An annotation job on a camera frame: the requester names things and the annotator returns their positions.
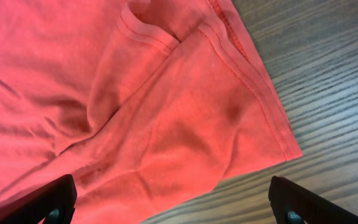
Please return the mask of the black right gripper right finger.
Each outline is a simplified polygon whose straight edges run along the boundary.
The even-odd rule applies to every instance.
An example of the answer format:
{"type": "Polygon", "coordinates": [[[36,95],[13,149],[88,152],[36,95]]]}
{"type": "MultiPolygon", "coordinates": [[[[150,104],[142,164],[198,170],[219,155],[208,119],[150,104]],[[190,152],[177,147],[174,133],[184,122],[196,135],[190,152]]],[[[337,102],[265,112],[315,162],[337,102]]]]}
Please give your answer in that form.
{"type": "Polygon", "coordinates": [[[271,178],[271,209],[279,224],[358,224],[358,216],[284,178],[271,178]]]}

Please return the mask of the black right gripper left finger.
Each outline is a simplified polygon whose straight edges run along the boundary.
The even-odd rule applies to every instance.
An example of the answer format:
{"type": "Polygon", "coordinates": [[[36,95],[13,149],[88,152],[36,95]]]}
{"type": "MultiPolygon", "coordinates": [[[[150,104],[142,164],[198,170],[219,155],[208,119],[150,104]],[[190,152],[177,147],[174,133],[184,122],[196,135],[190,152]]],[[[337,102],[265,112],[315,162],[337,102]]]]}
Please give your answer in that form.
{"type": "Polygon", "coordinates": [[[73,176],[63,175],[21,197],[0,203],[0,223],[70,224],[77,190],[73,176]]]}

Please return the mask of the red printed t-shirt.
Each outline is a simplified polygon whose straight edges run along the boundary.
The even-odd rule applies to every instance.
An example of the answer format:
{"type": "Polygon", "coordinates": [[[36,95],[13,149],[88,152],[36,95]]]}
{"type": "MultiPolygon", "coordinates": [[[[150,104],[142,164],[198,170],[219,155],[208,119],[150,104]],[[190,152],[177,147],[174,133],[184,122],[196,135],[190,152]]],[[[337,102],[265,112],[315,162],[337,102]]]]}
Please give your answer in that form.
{"type": "Polygon", "coordinates": [[[301,155],[231,1],[0,1],[0,204],[71,174],[139,223],[301,155]]]}

